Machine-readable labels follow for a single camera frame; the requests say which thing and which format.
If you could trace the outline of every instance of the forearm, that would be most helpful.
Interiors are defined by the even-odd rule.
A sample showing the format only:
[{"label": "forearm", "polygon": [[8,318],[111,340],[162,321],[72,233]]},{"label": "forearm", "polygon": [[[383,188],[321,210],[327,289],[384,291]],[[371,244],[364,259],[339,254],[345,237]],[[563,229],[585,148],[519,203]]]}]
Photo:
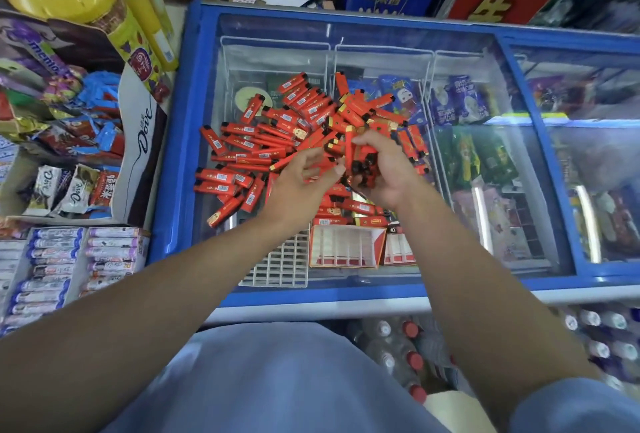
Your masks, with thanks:
[{"label": "forearm", "polygon": [[567,377],[593,377],[560,321],[466,230],[429,186],[398,216],[433,312],[492,420],[506,426],[519,401]]},{"label": "forearm", "polygon": [[0,430],[104,426],[286,232],[252,219],[0,340]]}]

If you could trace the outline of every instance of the barcode sticker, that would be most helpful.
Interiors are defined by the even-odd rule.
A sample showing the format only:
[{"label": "barcode sticker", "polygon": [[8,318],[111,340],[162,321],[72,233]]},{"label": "barcode sticker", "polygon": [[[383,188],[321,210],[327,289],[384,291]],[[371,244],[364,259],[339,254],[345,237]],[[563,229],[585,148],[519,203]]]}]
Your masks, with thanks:
[{"label": "barcode sticker", "polygon": [[173,51],[171,50],[169,41],[166,40],[166,37],[164,36],[164,32],[162,31],[162,29],[158,30],[154,34],[154,39],[156,40],[156,43],[158,44],[158,47],[160,48],[160,51],[162,52],[166,61],[173,62],[173,59],[175,59],[175,56],[173,55]]}]

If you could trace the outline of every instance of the white freezer edge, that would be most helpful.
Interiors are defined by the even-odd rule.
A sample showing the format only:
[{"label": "white freezer edge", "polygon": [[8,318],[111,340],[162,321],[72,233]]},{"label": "white freezer edge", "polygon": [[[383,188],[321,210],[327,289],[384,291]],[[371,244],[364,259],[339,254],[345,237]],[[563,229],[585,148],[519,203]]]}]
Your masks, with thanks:
[{"label": "white freezer edge", "polygon": [[[542,290],[533,294],[546,304],[576,304],[605,302],[640,297],[640,284]],[[427,297],[350,302],[318,302],[253,307],[220,307],[213,311],[204,325],[236,322],[313,322],[337,318],[392,316],[423,313],[431,310]]]}]

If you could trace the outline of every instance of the left hand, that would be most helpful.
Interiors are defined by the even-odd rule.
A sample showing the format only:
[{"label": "left hand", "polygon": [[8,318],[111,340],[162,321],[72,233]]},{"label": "left hand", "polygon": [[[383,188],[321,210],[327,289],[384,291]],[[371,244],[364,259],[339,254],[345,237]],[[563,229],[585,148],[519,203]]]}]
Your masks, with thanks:
[{"label": "left hand", "polygon": [[319,175],[320,169],[309,167],[320,162],[323,155],[322,148],[311,148],[297,154],[274,182],[258,217],[266,219],[272,226],[282,225],[288,236],[307,227],[316,215],[324,193],[338,182],[345,171],[345,166],[338,163],[317,180],[305,183],[304,180]]}]

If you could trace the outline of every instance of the hand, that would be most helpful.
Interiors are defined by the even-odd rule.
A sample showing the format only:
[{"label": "hand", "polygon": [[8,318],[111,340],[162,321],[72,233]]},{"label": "hand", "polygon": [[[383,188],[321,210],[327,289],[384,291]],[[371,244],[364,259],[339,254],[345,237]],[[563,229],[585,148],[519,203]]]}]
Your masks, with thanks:
[{"label": "hand", "polygon": [[380,176],[376,179],[374,188],[360,187],[361,176],[354,178],[358,191],[367,196],[376,205],[397,211],[400,203],[409,198],[412,192],[424,192],[428,186],[424,179],[416,173],[402,147],[395,141],[385,138],[376,131],[369,130],[353,138],[357,145],[371,145],[378,150],[378,168]]},{"label": "hand", "polygon": [[259,217],[266,218],[271,225],[283,225],[288,236],[304,229],[316,215],[324,193],[338,182],[346,170],[339,163],[317,180],[305,183],[304,180],[320,175],[320,169],[309,167],[320,162],[323,155],[322,148],[311,148],[297,154],[276,179]]}]

